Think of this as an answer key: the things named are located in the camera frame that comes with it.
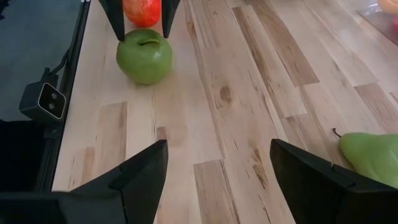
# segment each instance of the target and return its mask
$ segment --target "wood knot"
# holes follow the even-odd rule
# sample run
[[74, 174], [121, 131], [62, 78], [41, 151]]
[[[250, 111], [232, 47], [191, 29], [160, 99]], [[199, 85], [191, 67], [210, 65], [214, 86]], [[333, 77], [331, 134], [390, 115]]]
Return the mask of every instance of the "wood knot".
[[220, 98], [222, 101], [230, 103], [231, 102], [231, 90], [228, 86], [221, 87]]

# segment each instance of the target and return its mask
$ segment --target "green apple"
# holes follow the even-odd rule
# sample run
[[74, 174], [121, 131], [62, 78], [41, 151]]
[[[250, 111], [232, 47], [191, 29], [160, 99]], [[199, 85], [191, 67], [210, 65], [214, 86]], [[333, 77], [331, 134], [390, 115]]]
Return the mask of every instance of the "green apple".
[[159, 33], [136, 29], [118, 45], [116, 61], [120, 69], [140, 84], [160, 82], [172, 69], [172, 48]]

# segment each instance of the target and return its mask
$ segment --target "black camera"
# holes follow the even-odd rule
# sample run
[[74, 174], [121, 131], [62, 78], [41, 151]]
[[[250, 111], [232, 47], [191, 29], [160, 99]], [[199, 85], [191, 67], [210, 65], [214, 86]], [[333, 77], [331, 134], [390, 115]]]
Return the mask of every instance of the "black camera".
[[19, 110], [40, 123], [59, 122], [63, 118], [66, 100], [50, 83], [31, 83], [25, 87]]

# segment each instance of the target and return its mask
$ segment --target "wooden surface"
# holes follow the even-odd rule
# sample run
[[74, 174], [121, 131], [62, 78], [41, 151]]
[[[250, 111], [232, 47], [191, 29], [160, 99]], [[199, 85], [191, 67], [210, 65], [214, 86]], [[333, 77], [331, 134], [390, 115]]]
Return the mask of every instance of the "wooden surface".
[[172, 73], [137, 86], [92, 1], [53, 189], [74, 189], [166, 137], [155, 223], [294, 223], [272, 138], [350, 169], [333, 127], [398, 131], [398, 47], [357, 15], [369, 4], [182, 0]]

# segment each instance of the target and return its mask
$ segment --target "green pear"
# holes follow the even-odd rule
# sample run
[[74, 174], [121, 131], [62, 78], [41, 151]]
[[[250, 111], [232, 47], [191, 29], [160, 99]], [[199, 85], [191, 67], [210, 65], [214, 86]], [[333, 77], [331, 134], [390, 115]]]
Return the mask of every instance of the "green pear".
[[398, 189], [398, 134], [348, 133], [339, 147], [357, 173]]

